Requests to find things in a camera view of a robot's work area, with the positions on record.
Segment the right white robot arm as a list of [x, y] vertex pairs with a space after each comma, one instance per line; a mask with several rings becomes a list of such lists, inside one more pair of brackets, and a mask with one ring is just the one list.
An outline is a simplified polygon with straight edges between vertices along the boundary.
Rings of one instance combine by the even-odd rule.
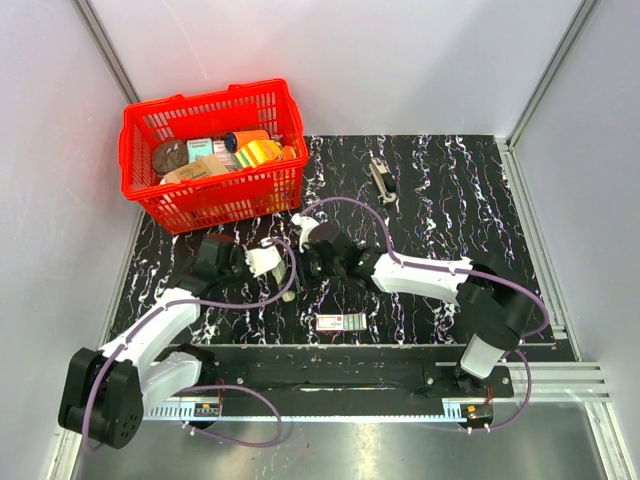
[[337, 225], [295, 215], [300, 281], [341, 279], [369, 291], [411, 294], [459, 308], [473, 328], [454, 375], [456, 387], [476, 396], [491, 382], [494, 365], [525, 336], [535, 302], [499, 277], [495, 265], [463, 258], [420, 259], [377, 247], [357, 246]]

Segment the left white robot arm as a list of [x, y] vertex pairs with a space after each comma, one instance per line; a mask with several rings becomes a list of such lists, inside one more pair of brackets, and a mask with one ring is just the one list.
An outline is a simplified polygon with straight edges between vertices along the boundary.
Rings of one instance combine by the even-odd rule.
[[157, 303], [116, 339], [71, 358], [58, 412], [60, 427], [120, 449], [144, 414], [189, 389], [211, 392], [217, 381], [213, 354], [170, 342], [200, 316], [200, 299], [216, 287], [257, 277], [277, 267], [275, 245], [247, 250], [223, 234], [204, 238], [196, 257], [171, 274]]

